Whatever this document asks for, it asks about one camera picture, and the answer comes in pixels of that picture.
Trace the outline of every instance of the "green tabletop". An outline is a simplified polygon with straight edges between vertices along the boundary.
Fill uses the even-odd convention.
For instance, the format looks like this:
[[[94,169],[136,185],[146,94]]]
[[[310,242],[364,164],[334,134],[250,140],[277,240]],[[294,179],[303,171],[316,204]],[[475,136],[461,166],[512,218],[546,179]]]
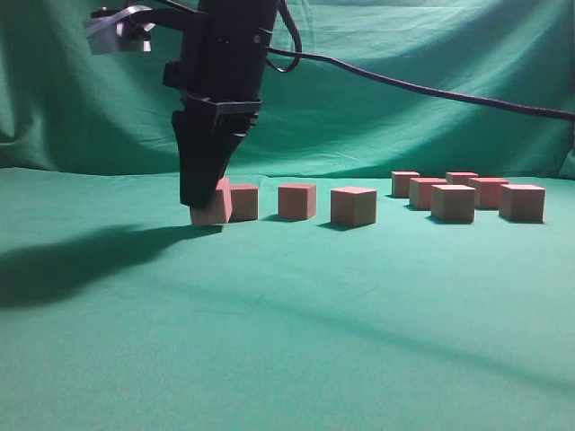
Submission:
[[[544,224],[437,224],[389,180],[190,226],[178,179],[0,170],[2,430],[575,429],[575,181]],[[378,220],[329,224],[329,190]]]

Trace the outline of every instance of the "wooden block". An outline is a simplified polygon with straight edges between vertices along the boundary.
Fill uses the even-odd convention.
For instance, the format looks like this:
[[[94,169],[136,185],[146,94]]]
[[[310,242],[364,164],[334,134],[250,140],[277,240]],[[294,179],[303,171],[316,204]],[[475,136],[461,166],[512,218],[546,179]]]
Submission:
[[[444,222],[472,223],[475,189],[460,184],[432,186],[431,215]]]
[[[332,189],[332,223],[356,227],[376,222],[377,190],[361,187]]]
[[[469,187],[475,189],[475,207],[498,209],[502,184],[509,184],[509,181],[502,178],[470,178]]]
[[[232,216],[232,194],[230,180],[223,178],[219,181],[211,203],[203,209],[190,208],[192,224],[226,224]]]
[[[251,184],[232,184],[232,216],[230,222],[257,220],[259,215],[258,188]]]
[[[446,179],[449,184],[461,184],[464,186],[469,185],[470,178],[478,178],[479,175],[475,172],[448,172]]]
[[[392,196],[408,198],[410,196],[410,179],[418,178],[420,174],[414,171],[392,171]]]
[[[431,208],[431,187],[447,184],[442,178],[411,178],[410,205],[418,209]]]
[[[543,222],[545,189],[532,184],[503,184],[500,216],[518,222]]]
[[[315,184],[284,184],[278,189],[278,215],[307,220],[315,216],[316,200]]]

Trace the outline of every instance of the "cable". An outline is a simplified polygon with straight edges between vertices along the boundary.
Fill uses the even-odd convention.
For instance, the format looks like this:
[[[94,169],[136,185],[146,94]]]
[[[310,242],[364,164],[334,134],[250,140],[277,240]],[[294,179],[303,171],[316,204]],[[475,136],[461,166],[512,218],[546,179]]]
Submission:
[[[418,92],[421,94],[427,94],[428,96],[441,97],[444,99],[450,99],[452,101],[463,101],[466,103],[473,103],[476,105],[490,106],[492,108],[497,108],[500,110],[508,110],[511,112],[516,112],[519,114],[533,115],[537,117],[547,117],[550,119],[565,119],[568,121],[575,121],[575,112],[570,112],[567,110],[549,110],[547,108],[537,108],[532,106],[525,106],[516,103],[510,103],[508,101],[498,101],[495,99],[489,99],[484,97],[469,96],[466,94],[460,94],[457,92],[447,92],[444,90],[437,90],[435,88],[425,87],[423,85],[417,85],[408,83],[406,81],[400,81],[398,79],[390,78],[388,76],[374,74],[368,72],[367,70],[360,69],[358,67],[344,63],[336,58],[320,56],[317,54],[306,54],[303,52],[292,52],[286,51],[284,49],[268,48],[268,51],[273,54],[278,54],[286,57],[295,58],[305,58],[309,60],[321,61],[324,63],[330,63],[334,66],[341,67],[353,74],[363,76],[367,79],[372,79],[379,83],[389,84],[395,87],[403,88],[404,90],[409,90],[411,92]]]
[[[297,26],[296,23],[294,22],[294,19],[291,17],[291,13],[289,13],[286,0],[280,0],[279,14],[281,15],[281,19],[283,20],[283,22],[286,24],[286,27],[289,30],[289,34],[291,34],[291,37],[294,41],[294,45],[296,48],[296,53],[301,53],[303,48],[302,38],[299,34],[299,31],[297,30]],[[292,61],[286,68],[276,66],[269,58],[266,60],[266,63],[268,64],[268,66],[273,67],[278,72],[282,74],[287,74],[297,67],[297,65],[299,64],[299,60],[300,57],[295,57],[294,61]]]
[[[173,7],[174,9],[181,12],[196,13],[196,11],[194,11],[190,7],[174,2],[173,0],[155,0],[155,1],[161,4],[165,4],[166,6]]]

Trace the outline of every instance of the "red-topped cube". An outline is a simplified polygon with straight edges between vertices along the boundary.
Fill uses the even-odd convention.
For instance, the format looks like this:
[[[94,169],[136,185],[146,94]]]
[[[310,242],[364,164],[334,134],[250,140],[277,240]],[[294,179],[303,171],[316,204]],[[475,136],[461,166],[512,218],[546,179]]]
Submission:
[[[212,201],[206,208],[190,208],[191,223],[226,224],[232,216],[232,195],[230,180],[223,178],[219,181]]]
[[[306,220],[315,216],[315,184],[284,184],[278,189],[278,215],[281,218]]]
[[[408,198],[410,196],[410,179],[419,178],[419,172],[392,171],[392,196],[394,198]]]
[[[502,178],[470,178],[469,187],[475,189],[475,207],[498,209],[503,184],[509,184],[509,181]]]
[[[545,189],[533,184],[501,186],[500,216],[517,222],[543,222]]]
[[[448,172],[446,179],[449,184],[461,184],[463,186],[469,185],[470,178],[478,178],[479,175],[475,172]]]
[[[258,219],[258,187],[252,184],[232,184],[232,217],[230,222]]]
[[[418,209],[431,208],[431,187],[447,184],[442,178],[410,179],[410,205]]]
[[[432,186],[431,215],[450,223],[472,223],[475,189],[461,184]]]
[[[332,223],[356,227],[376,222],[377,190],[340,187],[332,190]]]

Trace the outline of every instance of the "cube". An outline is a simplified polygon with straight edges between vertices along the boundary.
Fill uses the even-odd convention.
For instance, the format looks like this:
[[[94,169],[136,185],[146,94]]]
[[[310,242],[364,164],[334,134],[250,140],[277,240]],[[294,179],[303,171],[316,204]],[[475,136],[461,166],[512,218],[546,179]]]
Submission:
[[[259,194],[257,186],[251,184],[232,184],[232,216],[230,222],[257,220],[259,215]]]
[[[350,227],[376,222],[377,190],[361,187],[332,189],[332,223]]]
[[[307,220],[315,216],[315,184],[284,184],[278,189],[278,215],[281,218]]]
[[[410,179],[410,205],[418,209],[431,208],[431,187],[447,184],[441,178],[412,178]]]
[[[221,179],[216,187],[214,197],[206,208],[190,208],[192,224],[226,224],[232,215],[232,194],[230,180]]]
[[[410,179],[418,178],[420,174],[414,171],[392,171],[392,196],[408,198],[410,196]]]
[[[472,223],[475,189],[460,184],[432,186],[431,215],[450,223]]]
[[[501,186],[500,216],[517,222],[543,222],[545,189],[532,184]]]
[[[475,172],[448,172],[446,179],[449,184],[461,184],[464,186],[469,185],[470,178],[478,178],[479,175]]]
[[[475,207],[498,209],[503,184],[509,184],[509,181],[502,178],[470,178],[469,187],[475,189]]]

